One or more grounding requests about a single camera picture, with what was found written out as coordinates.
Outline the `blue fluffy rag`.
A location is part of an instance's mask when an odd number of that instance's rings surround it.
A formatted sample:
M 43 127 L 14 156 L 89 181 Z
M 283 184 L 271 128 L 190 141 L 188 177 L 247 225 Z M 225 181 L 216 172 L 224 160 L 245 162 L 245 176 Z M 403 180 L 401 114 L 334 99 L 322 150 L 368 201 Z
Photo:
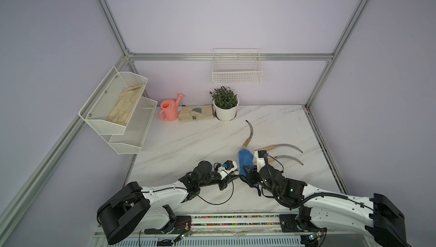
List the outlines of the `blue fluffy rag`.
M 240 170 L 242 166 L 254 166 L 253 160 L 254 160 L 254 156 L 249 150 L 242 149 L 238 152 L 238 163 L 239 163 Z M 258 185 L 257 170 L 255 166 L 253 172 L 255 175 L 255 185 L 249 185 L 250 188 L 256 188 L 256 185 Z

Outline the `sickle with wooden handle middle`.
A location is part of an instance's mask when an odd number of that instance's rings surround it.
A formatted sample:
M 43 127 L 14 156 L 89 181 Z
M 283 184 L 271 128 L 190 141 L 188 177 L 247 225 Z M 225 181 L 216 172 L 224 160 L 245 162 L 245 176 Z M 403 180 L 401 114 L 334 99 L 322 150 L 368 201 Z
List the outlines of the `sickle with wooden handle middle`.
M 289 156 L 289 155 L 279 155 L 279 156 L 269 156 L 270 158 L 273 158 L 277 161 L 277 159 L 289 159 L 289 160 L 294 160 L 296 162 L 298 162 L 300 165 L 304 165 L 304 163 L 299 160 L 298 158 L 294 157 L 294 156 Z

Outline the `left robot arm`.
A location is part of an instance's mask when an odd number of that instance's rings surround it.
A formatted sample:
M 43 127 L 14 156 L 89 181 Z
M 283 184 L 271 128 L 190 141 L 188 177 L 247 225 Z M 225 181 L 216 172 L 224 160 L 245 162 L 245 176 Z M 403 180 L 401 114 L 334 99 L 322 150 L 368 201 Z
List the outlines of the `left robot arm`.
M 172 207 L 198 197 L 202 187 L 218 185 L 224 190 L 238 178 L 237 169 L 231 160 L 215 166 L 201 161 L 173 184 L 143 188 L 136 181 L 128 183 L 97 210 L 107 243 L 117 244 L 136 230 L 172 231 L 177 220 Z

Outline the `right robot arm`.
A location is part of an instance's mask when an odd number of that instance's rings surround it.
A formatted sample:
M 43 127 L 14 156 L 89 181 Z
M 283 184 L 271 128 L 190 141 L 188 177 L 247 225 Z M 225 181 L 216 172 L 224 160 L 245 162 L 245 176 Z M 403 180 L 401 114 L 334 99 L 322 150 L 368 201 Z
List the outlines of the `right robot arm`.
M 346 230 L 371 236 L 383 247 L 407 247 L 405 216 L 382 194 L 351 197 L 332 193 L 303 181 L 286 178 L 270 165 L 261 169 L 243 166 L 240 178 L 263 195 L 289 210 L 297 209 L 297 229 L 304 232 L 322 229 Z

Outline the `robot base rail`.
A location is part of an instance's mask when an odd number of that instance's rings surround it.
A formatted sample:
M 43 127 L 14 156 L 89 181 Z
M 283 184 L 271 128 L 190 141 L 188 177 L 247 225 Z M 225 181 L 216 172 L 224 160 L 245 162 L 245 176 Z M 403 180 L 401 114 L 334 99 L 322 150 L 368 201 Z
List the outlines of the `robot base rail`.
M 169 233 L 135 231 L 118 247 L 374 247 L 355 232 L 330 228 L 324 236 L 291 231 L 292 214 L 256 212 L 177 217 Z

